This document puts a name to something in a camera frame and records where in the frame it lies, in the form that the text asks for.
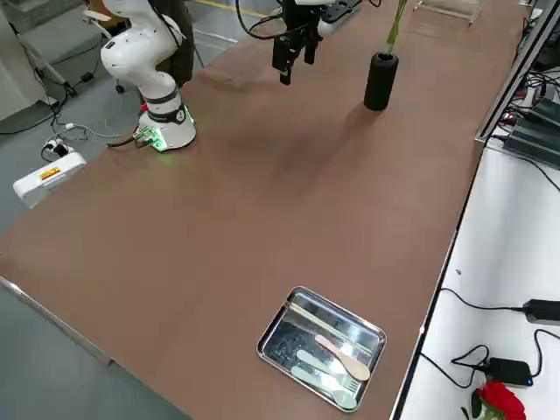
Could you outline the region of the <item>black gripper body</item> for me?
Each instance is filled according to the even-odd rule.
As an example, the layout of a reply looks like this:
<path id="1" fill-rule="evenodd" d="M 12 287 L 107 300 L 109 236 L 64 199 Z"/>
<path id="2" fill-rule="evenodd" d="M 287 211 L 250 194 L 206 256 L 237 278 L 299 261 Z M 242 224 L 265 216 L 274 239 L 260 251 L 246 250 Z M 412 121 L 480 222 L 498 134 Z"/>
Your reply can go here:
<path id="1" fill-rule="evenodd" d="M 321 12 L 326 6 L 326 1 L 321 0 L 283 0 L 282 20 L 286 29 L 296 30 L 308 25 L 314 14 Z"/>

